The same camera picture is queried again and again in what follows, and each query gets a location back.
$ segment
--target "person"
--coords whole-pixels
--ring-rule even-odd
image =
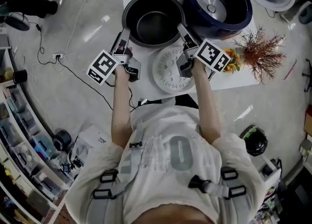
[[[179,105],[149,104],[135,111],[132,122],[129,75],[122,66],[117,67],[115,74],[112,142],[92,154],[67,193],[66,207],[72,218],[79,224],[96,224],[99,222],[90,220],[94,213],[101,216],[105,211],[105,215],[113,213],[101,207],[94,209],[92,204],[101,200],[93,199],[93,191],[98,189],[100,177],[108,169],[116,168],[120,181],[131,173],[129,162],[131,169],[135,165],[132,157],[129,158],[129,152],[138,149],[129,144],[141,141],[138,169],[131,173],[133,179],[122,194],[121,221],[110,223],[248,223],[264,200],[264,182],[250,160],[245,142],[235,134],[221,135],[204,64],[196,59],[192,68],[199,110]],[[143,132],[136,140],[139,129]],[[218,190],[204,192],[200,186],[190,186],[195,176],[206,181],[207,185],[220,186],[222,167],[230,167],[237,172],[246,189],[244,195],[229,199],[220,197]],[[235,204],[235,199],[244,200],[247,204]]]
[[[4,5],[9,12],[20,12],[39,18],[44,18],[47,14],[54,15],[58,10],[58,3],[49,0],[0,0],[0,7]]]

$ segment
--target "electrical outlet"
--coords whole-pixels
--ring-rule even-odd
[[[64,55],[62,53],[58,53],[58,54],[53,54],[52,55],[52,62],[56,62],[57,60],[62,62],[63,59],[64,59]]]

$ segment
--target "white t-shirt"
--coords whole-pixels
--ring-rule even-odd
[[[198,175],[215,184],[220,181],[222,166],[235,168],[251,199],[249,219],[261,206],[265,190],[259,173],[251,163],[245,142],[234,134],[208,144],[198,132],[198,110],[161,104],[146,105],[136,111],[134,129],[143,122],[142,156],[135,179],[127,187],[123,199],[125,224],[131,224],[145,211],[161,204],[186,204],[199,209],[214,223],[226,223],[223,199],[188,188],[190,179]],[[133,134],[129,142],[135,141]],[[91,193],[98,187],[103,171],[118,164],[118,177],[130,173],[127,150],[111,143],[92,155],[75,185],[67,194],[66,206],[77,223],[86,223]]]

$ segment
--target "shiny concrete floor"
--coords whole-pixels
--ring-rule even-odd
[[[41,61],[48,61],[58,50],[66,51],[84,1],[61,0],[56,15],[46,19],[28,17],[29,21],[42,26],[45,53],[40,54]],[[111,104],[113,89],[96,85],[86,76],[86,70],[102,49],[110,49],[122,28],[122,11],[122,0],[88,0],[77,21],[67,55],[68,67],[94,86]],[[265,85],[215,91],[215,100],[224,131],[240,134],[250,124],[265,130],[269,140],[265,153],[269,158],[282,159],[283,175],[286,175],[300,159],[298,148],[305,135],[303,125],[309,96],[303,91],[307,81],[301,73],[308,72],[305,59],[312,53],[309,26],[301,25],[297,20],[287,25],[278,15],[274,19],[269,18],[265,9],[254,2],[253,11],[256,24],[263,25],[268,35],[274,31],[286,34],[283,51],[287,53],[287,59],[277,70],[275,80],[267,80]],[[43,118],[44,108],[53,129],[64,128],[75,138],[82,125],[94,124],[110,133],[112,112],[102,97],[68,70],[56,72],[50,64],[42,66],[37,63],[40,35],[35,25],[28,32],[9,29],[9,35],[13,49],[18,46],[17,66],[34,74],[34,80],[29,77],[27,90]],[[296,66],[283,80],[295,59]],[[31,90],[42,107],[31,95]]]

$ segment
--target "green leaf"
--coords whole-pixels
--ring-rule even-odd
[[[239,66],[238,66],[238,64],[237,64],[237,63],[235,64],[235,67],[236,67],[236,70],[237,70],[237,71],[239,71],[239,70],[240,70],[240,68],[239,68]]]

